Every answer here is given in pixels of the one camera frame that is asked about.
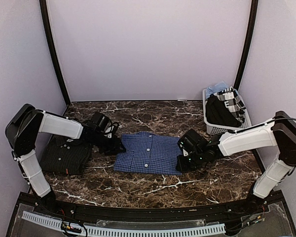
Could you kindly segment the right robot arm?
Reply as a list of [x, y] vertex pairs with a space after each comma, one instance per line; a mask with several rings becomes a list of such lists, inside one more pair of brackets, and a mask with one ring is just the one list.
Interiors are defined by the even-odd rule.
[[263, 123], [239, 130], [227, 130], [205, 139], [194, 129], [178, 141], [182, 154], [177, 157], [179, 172], [194, 171], [204, 164], [236, 153], [277, 147], [278, 153], [266, 171], [255, 181], [252, 196], [242, 202], [242, 210], [253, 214], [261, 200], [296, 168], [296, 118], [283, 111]]

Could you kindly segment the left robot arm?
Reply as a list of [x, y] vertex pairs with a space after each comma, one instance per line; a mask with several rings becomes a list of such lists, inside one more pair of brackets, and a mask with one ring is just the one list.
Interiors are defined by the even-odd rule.
[[49, 215], [56, 215], [60, 205], [39, 164], [36, 148], [39, 134], [58, 135], [74, 141], [82, 141], [98, 147], [100, 153], [117, 155], [126, 151], [116, 134], [118, 122], [96, 112], [91, 119], [79, 122], [24, 104], [5, 128], [5, 136], [12, 149], [13, 159], [18, 162], [24, 178], [33, 192], [42, 198], [41, 208]]

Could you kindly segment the blue checkered long sleeve shirt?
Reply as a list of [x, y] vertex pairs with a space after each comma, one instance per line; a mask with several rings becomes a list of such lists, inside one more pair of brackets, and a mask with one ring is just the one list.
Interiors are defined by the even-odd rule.
[[176, 169], [177, 156], [182, 154], [178, 146], [178, 137], [138, 132], [123, 134], [121, 141], [126, 151], [117, 154], [114, 171], [182, 175]]

